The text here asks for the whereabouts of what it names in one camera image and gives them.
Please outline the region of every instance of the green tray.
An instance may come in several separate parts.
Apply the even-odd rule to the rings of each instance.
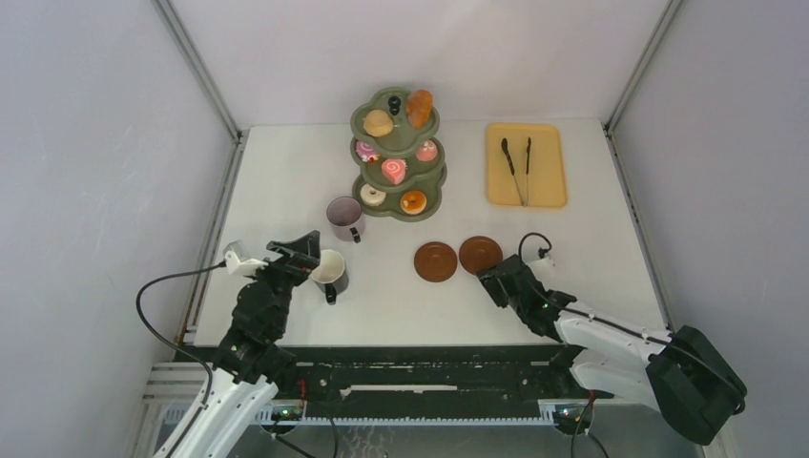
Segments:
[[[397,95],[402,100],[402,108],[399,114],[391,116],[393,118],[393,132],[379,138],[365,133],[363,121],[371,110],[382,110],[390,115],[387,106],[387,99]],[[405,88],[386,88],[374,94],[371,101],[361,105],[351,115],[351,132],[354,136],[374,147],[380,156],[392,159],[404,159],[418,150],[419,145],[431,139],[438,132],[438,111],[432,108],[430,118],[421,129],[413,129],[407,120],[407,96],[410,90]]]
[[[446,166],[442,168],[442,172],[439,177],[416,183],[415,186],[407,190],[397,193],[388,193],[382,205],[378,207],[369,207],[365,205],[363,199],[360,198],[360,188],[362,188],[365,184],[363,176],[360,175],[354,181],[354,187],[351,191],[351,195],[363,207],[363,212],[370,217],[393,217],[399,221],[417,222],[428,219],[438,211],[438,207],[441,206],[441,186],[444,184],[444,181],[446,181]],[[411,190],[419,190],[425,193],[425,196],[427,197],[427,207],[418,215],[408,215],[402,211],[402,207],[399,205],[399,199],[402,197],[402,194]]]
[[[354,162],[357,162],[357,165],[360,166],[365,182],[386,193],[395,193],[410,189],[411,186],[419,181],[438,176],[441,173],[442,167],[444,167],[444,145],[437,139],[432,138],[436,148],[438,148],[438,155],[428,162],[422,162],[417,159],[415,155],[406,158],[404,162],[407,163],[407,173],[404,176],[404,181],[399,184],[392,184],[382,173],[384,158],[369,164],[363,162],[363,160],[357,156],[356,149],[358,141],[357,138],[351,140],[351,157],[354,159]]]

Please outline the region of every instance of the white wall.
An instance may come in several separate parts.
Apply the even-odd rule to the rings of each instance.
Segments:
[[[680,323],[750,389],[740,456],[806,456],[809,3],[686,2],[617,148]]]
[[[443,120],[606,121],[666,0],[176,0],[239,125],[345,123],[385,86]]]
[[[148,1],[0,10],[0,455],[119,456],[230,139]]]

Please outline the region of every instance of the orange donut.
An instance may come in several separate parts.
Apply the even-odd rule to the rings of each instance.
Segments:
[[[421,191],[407,191],[402,196],[399,202],[402,210],[408,215],[418,215],[422,213],[427,206],[427,196]]]

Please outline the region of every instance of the white donut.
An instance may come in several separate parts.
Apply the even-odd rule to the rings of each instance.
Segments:
[[[377,207],[382,205],[382,202],[384,202],[385,193],[371,187],[370,184],[366,183],[360,189],[360,198],[363,200],[363,202],[365,202],[365,205],[369,207]]]

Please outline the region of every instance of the purple mug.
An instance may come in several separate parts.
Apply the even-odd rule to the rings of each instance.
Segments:
[[[326,217],[338,239],[360,243],[360,235],[365,230],[365,219],[363,207],[355,198],[335,198],[326,209]]]

